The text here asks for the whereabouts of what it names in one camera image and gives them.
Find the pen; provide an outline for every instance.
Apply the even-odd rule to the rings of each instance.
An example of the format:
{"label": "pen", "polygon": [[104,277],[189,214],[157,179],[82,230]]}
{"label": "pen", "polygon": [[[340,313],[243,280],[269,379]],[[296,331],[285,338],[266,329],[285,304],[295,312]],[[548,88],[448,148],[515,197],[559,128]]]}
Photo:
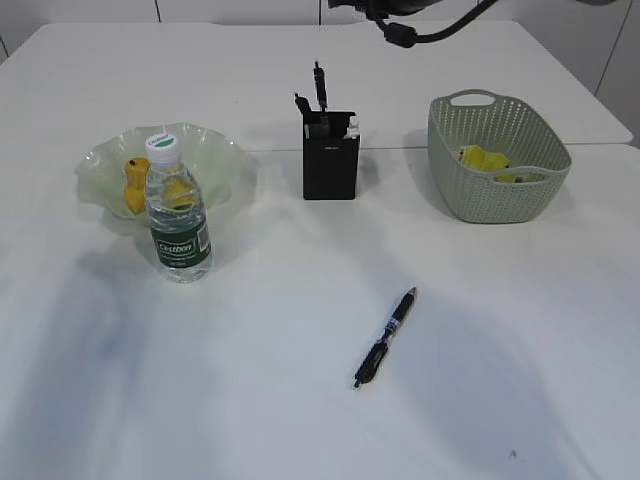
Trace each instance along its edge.
{"label": "pen", "polygon": [[294,93],[294,95],[296,96],[296,105],[298,106],[298,110],[300,110],[300,113],[303,116],[308,113],[311,113],[311,106],[309,105],[309,100],[307,100],[305,97],[301,97],[297,93]]}
{"label": "pen", "polygon": [[364,359],[364,362],[362,362],[362,365],[360,365],[360,368],[356,372],[353,388],[357,389],[360,387],[360,385],[369,383],[374,379],[376,373],[378,372],[378,367],[389,351],[389,344],[391,343],[391,339],[404,322],[404,319],[407,317],[407,313],[409,313],[409,310],[411,309],[411,306],[413,305],[417,294],[418,290],[413,287],[405,294],[404,297],[402,297],[400,305],[398,305],[398,308],[395,309],[395,311],[391,315],[391,318],[387,322],[387,325],[384,327],[384,333],[373,345],[373,347],[371,347],[371,350],[369,350],[367,357]]}
{"label": "pen", "polygon": [[318,95],[318,103],[323,112],[327,111],[327,87],[324,83],[324,70],[316,61],[316,67],[313,69],[313,78],[316,81],[316,94]]}

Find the green basket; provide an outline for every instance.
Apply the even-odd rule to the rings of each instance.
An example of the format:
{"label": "green basket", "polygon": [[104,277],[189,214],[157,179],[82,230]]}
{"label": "green basket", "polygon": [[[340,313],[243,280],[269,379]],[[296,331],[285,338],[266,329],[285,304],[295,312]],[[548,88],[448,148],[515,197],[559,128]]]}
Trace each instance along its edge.
{"label": "green basket", "polygon": [[[483,95],[488,105],[454,105],[464,95]],[[525,102],[486,90],[464,90],[431,103],[429,163],[445,203],[470,223],[521,223],[538,216],[562,186],[571,157],[558,136]],[[510,167],[480,172],[462,165],[460,148],[479,145],[504,153]],[[535,181],[505,183],[501,175],[529,174]]]}

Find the glass bowl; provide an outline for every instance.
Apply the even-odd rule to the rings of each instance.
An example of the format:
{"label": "glass bowl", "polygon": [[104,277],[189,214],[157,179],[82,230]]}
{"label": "glass bowl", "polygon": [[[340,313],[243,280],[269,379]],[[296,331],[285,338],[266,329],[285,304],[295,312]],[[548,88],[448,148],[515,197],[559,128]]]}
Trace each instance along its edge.
{"label": "glass bowl", "polygon": [[184,163],[196,177],[207,209],[228,201],[247,154],[223,134],[190,123],[136,127],[95,146],[75,169],[80,200],[146,224],[147,214],[135,215],[125,203],[124,166],[134,157],[146,157],[146,139],[163,132],[180,140]]}

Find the plastic bottle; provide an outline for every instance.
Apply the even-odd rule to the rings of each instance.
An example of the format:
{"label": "plastic bottle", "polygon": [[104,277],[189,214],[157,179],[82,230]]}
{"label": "plastic bottle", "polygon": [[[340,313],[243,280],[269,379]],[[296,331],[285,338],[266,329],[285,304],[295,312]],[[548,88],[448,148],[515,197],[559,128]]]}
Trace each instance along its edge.
{"label": "plastic bottle", "polygon": [[202,191],[182,162],[178,139],[163,133],[147,139],[147,212],[162,273],[189,283],[213,264]]}

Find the black pen holder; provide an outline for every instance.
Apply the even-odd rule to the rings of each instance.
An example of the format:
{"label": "black pen holder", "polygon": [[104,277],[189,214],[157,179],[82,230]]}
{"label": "black pen holder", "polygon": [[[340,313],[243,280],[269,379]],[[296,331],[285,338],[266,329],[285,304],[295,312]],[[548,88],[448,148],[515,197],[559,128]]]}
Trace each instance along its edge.
{"label": "black pen holder", "polygon": [[360,131],[354,112],[304,115],[303,196],[305,200],[356,198]]}

